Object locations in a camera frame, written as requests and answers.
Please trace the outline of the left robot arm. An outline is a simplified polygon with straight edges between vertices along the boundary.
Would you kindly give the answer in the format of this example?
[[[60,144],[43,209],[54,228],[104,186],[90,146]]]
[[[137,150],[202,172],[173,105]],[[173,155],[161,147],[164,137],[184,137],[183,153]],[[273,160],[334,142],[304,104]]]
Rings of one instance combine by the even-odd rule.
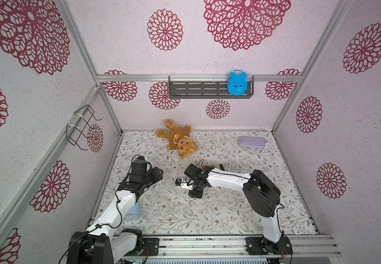
[[[138,199],[161,181],[163,174],[162,169],[153,167],[143,156],[134,156],[111,204],[85,231],[73,234],[59,263],[67,257],[67,264],[115,264],[128,254],[141,253],[142,231],[127,228],[117,237],[115,232]]]

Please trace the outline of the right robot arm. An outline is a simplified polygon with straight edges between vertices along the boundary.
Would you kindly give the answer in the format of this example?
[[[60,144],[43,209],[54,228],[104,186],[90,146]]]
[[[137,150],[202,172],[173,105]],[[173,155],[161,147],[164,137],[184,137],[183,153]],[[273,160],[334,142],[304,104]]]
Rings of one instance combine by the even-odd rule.
[[[229,189],[245,196],[263,225],[263,235],[247,239],[249,255],[293,255],[291,241],[279,223],[278,210],[284,208],[281,191],[264,172],[255,169],[252,173],[233,173],[225,171],[223,165],[216,168],[190,164],[184,174],[185,178],[177,178],[175,184],[188,190],[192,198],[201,199],[206,188]]]

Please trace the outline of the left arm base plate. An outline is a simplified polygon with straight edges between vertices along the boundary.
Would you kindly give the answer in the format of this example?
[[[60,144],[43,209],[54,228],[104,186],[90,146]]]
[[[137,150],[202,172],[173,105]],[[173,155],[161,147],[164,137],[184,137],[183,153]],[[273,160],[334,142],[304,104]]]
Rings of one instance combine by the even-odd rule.
[[[153,257],[159,255],[160,239],[159,238],[142,238],[138,239],[135,247],[122,255],[127,257]]]

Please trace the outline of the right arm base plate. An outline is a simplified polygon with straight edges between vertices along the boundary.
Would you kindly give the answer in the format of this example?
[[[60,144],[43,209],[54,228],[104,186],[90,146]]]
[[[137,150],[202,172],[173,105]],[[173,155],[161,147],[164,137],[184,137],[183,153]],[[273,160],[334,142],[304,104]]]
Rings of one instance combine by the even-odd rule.
[[[274,243],[264,236],[246,237],[247,252],[249,255],[291,255],[293,248],[289,238],[282,235],[278,242]]]

